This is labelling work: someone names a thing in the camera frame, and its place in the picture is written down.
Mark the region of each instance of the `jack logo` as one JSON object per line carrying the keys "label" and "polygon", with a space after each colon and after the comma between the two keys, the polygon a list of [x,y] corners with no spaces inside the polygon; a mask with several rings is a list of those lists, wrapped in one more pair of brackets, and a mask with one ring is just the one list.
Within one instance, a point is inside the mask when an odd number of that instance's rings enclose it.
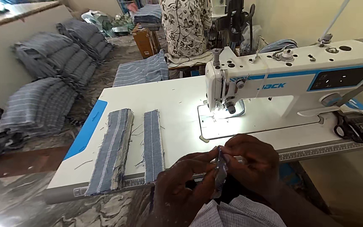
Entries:
{"label": "jack logo", "polygon": [[283,88],[285,84],[286,83],[281,83],[281,84],[267,84],[267,85],[263,85],[262,89]]}

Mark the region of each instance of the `cardboard box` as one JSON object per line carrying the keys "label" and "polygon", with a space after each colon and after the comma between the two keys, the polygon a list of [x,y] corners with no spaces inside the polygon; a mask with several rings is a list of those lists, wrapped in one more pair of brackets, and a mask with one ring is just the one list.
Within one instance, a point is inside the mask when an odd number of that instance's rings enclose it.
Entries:
{"label": "cardboard box", "polygon": [[148,28],[136,25],[132,35],[144,59],[159,52],[159,40],[155,32],[152,33]]}

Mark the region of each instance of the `human hand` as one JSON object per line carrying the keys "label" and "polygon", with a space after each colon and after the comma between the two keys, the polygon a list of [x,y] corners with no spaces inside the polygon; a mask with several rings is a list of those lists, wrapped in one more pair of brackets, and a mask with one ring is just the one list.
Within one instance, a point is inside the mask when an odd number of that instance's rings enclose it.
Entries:
{"label": "human hand", "polygon": [[[189,226],[214,193],[216,165],[210,161],[217,156],[216,148],[210,152],[188,154],[168,170],[159,173],[155,183],[154,208],[146,225]],[[194,173],[204,172],[204,179],[194,190],[185,187]]]}
{"label": "human hand", "polygon": [[[228,173],[244,187],[272,199],[280,189],[278,176],[279,156],[273,146],[256,137],[237,134],[230,138],[222,153],[228,165]],[[241,156],[239,163],[234,156]]]}

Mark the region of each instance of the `stack of folded fabric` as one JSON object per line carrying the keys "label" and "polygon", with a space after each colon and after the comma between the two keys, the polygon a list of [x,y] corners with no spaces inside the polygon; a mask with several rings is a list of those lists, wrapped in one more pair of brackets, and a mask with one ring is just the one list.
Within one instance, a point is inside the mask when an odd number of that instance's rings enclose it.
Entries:
{"label": "stack of folded fabric", "polygon": [[59,133],[77,92],[59,78],[45,78],[24,85],[9,97],[0,128],[24,136]]}
{"label": "stack of folded fabric", "polygon": [[36,78],[60,77],[74,88],[85,86],[95,61],[68,37],[41,32],[14,45],[15,54]]}
{"label": "stack of folded fabric", "polygon": [[159,4],[147,4],[134,15],[134,23],[162,23],[162,10]]}
{"label": "stack of folded fabric", "polygon": [[58,23],[57,29],[60,34],[65,35],[78,44],[93,59],[103,60],[113,48],[106,41],[103,34],[99,33],[99,29],[92,24],[72,18],[63,23]]}
{"label": "stack of folded fabric", "polygon": [[164,49],[147,59],[120,64],[113,87],[143,84],[169,79],[169,69],[164,59]]}

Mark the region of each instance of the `black scissors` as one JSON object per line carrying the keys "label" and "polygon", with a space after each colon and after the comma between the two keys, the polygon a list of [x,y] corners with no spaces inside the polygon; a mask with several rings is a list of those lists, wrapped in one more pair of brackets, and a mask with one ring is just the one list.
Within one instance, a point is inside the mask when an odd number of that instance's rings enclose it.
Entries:
{"label": "black scissors", "polygon": [[[337,117],[337,125],[334,127],[334,132],[337,136],[353,140],[356,143],[363,143],[363,132],[356,124],[350,121],[340,110],[333,111],[333,114]],[[343,135],[338,133],[338,128],[341,129]]]}

